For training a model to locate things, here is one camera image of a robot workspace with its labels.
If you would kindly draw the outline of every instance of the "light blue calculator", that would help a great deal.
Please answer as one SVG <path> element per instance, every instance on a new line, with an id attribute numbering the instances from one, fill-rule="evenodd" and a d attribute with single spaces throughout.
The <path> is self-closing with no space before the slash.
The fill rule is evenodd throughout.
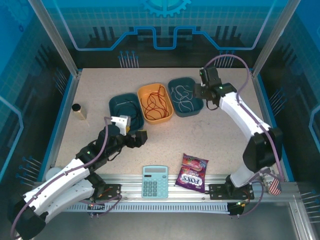
<path id="1" fill-rule="evenodd" d="M 150 165 L 143 167 L 142 197 L 165 199 L 168 197 L 168 167 Z"/>

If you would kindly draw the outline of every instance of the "snack bag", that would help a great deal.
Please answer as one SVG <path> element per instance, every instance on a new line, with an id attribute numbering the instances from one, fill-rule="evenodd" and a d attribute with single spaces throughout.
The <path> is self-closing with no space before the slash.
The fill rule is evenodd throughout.
<path id="1" fill-rule="evenodd" d="M 182 167 L 176 185 L 198 191 L 205 192 L 205 176 L 208 160 L 183 154 Z"/>

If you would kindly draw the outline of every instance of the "white table surface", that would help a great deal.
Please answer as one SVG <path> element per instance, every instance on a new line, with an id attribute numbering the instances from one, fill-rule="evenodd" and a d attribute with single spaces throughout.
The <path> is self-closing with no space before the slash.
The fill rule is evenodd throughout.
<path id="1" fill-rule="evenodd" d="M 218 69 L 223 83 L 238 89 L 246 80 L 244 68 Z M 87 110 L 87 119 L 77 119 L 73 112 L 67 122 L 56 167 L 64 167 L 89 142 L 97 139 L 104 128 L 104 116 L 109 116 L 109 100 L 124 93 L 137 93 L 151 83 L 165 86 L 172 79 L 191 77 L 201 82 L 198 68 L 85 68 L 77 87 L 74 103 Z M 252 81 L 241 93 L 242 99 L 262 118 Z M 207 174 L 230 174 L 243 162 L 247 145 L 245 136 L 233 120 L 220 108 L 204 108 L 198 115 L 173 115 L 165 123 L 150 125 L 145 122 L 148 140 L 140 148 L 122 149 L 122 153 L 96 172 L 98 174 L 142 174 L 146 165 L 165 165 L 169 174 L 178 174 L 183 153 L 209 160 Z"/>

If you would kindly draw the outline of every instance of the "glass wall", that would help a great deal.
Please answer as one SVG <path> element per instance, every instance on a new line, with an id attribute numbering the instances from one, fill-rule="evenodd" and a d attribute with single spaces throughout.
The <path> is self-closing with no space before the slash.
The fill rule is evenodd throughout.
<path id="1" fill-rule="evenodd" d="M 287 0 L 43 0 L 79 68 L 253 66 Z M 220 68 L 240 67 L 226 58 Z"/>
<path id="2" fill-rule="evenodd" d="M 0 179 L 29 187 L 70 74 L 27 0 L 0 0 L 0 32 Z"/>
<path id="3" fill-rule="evenodd" d="M 316 190 L 316 194 L 320 191 L 319 9 L 318 0 L 301 0 L 260 73 L 269 110 L 283 131 L 293 176 L 302 193 Z M 316 194 L 308 195 L 311 201 Z M 309 207 L 317 213 L 317 205 Z"/>

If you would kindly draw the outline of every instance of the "purple cable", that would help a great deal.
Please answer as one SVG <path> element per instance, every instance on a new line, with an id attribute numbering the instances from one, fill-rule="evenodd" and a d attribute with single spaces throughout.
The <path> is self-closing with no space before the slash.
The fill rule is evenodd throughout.
<path id="1" fill-rule="evenodd" d="M 108 139 L 108 122 L 107 120 L 111 120 L 112 118 L 111 117 L 104 117 L 104 122 L 105 122 L 105 137 L 104 137 L 104 141 L 103 141 L 103 145 L 102 145 L 102 148 L 100 150 L 100 152 L 98 153 L 98 155 L 92 159 L 91 161 L 87 162 L 86 164 L 84 165 L 80 165 L 80 166 L 77 166 L 75 168 L 72 168 L 68 171 L 66 171 L 65 173 L 61 173 L 60 175 L 56 176 L 54 179 L 52 179 L 51 181 L 49 181 L 46 185 L 43 186 L 43 188 L 41 188 L 35 195 L 33 198 L 31 198 L 24 206 L 23 208 L 21 208 L 21 210 L 19 211 L 19 213 L 16 215 L 13 223 L 12 223 L 12 226 L 11 226 L 11 230 L 10 230 L 10 237 L 11 239 L 18 239 L 19 236 L 15 237 L 15 229 L 16 229 L 16 226 L 17 226 L 17 222 L 18 220 L 20 219 L 22 213 L 27 209 L 27 207 L 33 202 L 34 199 L 36 199 L 47 187 L 49 187 L 52 183 L 54 183 L 56 180 L 60 179 L 61 177 L 65 176 L 65 174 L 69 174 L 73 171 L 76 171 L 78 169 L 81 169 L 81 168 L 86 168 L 88 167 L 89 165 L 93 164 L 100 156 L 101 154 L 103 153 L 105 147 L 106 147 L 106 144 L 107 144 L 107 139 Z"/>
<path id="2" fill-rule="evenodd" d="M 280 160 L 278 157 L 278 153 L 277 153 L 277 148 L 276 145 L 273 141 L 273 139 L 271 138 L 270 134 L 268 133 L 268 131 L 260 124 L 260 122 L 255 118 L 255 116 L 252 115 L 252 113 L 245 108 L 245 106 L 242 105 L 242 103 L 240 102 L 240 93 L 241 91 L 246 87 L 247 83 L 249 82 L 249 78 L 250 78 L 250 70 L 248 65 L 246 64 L 246 62 L 241 58 L 238 57 L 236 55 L 233 54 L 222 54 L 222 55 L 218 55 L 215 56 L 214 58 L 212 58 L 204 67 L 207 68 L 214 60 L 223 58 L 223 57 L 231 57 L 231 58 L 235 58 L 238 59 L 240 62 L 243 63 L 245 69 L 246 69 L 246 80 L 244 82 L 244 84 L 240 87 L 240 89 L 237 91 L 236 93 L 236 101 L 238 102 L 239 106 L 253 119 L 253 121 L 262 129 L 262 131 L 265 133 L 266 137 L 268 138 L 273 154 L 274 154 L 274 158 L 275 158 L 275 163 L 276 163 L 276 167 L 278 168 L 279 174 L 280 174 L 280 178 L 281 181 L 284 182 L 285 178 L 284 178 L 284 174 L 283 174 L 283 170 L 280 164 Z"/>
<path id="3" fill-rule="evenodd" d="M 261 196 L 260 196 L 258 202 L 256 203 L 256 205 L 255 205 L 252 209 L 250 209 L 249 211 L 247 211 L 246 213 L 241 214 L 241 217 L 244 217 L 244 216 L 252 213 L 252 212 L 258 207 L 258 205 L 261 203 L 261 200 L 262 200 L 262 198 L 263 198 L 263 196 L 264 196 L 264 185 L 263 185 L 263 183 L 262 183 L 261 181 L 259 181 L 259 180 L 253 181 L 252 183 L 253 183 L 253 184 L 260 183 L 260 184 L 261 184 Z"/>
<path id="4" fill-rule="evenodd" d="M 98 218 L 99 216 L 106 215 L 106 214 L 109 213 L 112 209 L 114 209 L 114 208 L 118 205 L 118 203 L 121 201 L 122 195 L 117 195 L 117 196 L 114 196 L 114 197 L 112 197 L 112 198 L 110 198 L 110 199 L 108 199 L 108 200 L 100 201 L 100 202 L 89 202 L 89 201 L 85 201 L 85 200 L 82 200 L 82 201 L 80 201 L 80 202 L 81 202 L 81 203 L 84 203 L 84 204 L 101 205 L 101 204 L 108 203 L 108 202 L 110 202 L 110 201 L 112 201 L 112 200 L 115 200 L 115 199 L 117 199 L 117 198 L 119 198 L 118 201 L 116 201 L 116 203 L 115 203 L 114 205 L 112 205 L 112 207 L 110 207 L 107 211 L 105 211 L 105 212 L 103 212 L 103 213 L 101 213 L 101 214 L 96 214 L 96 217 Z"/>

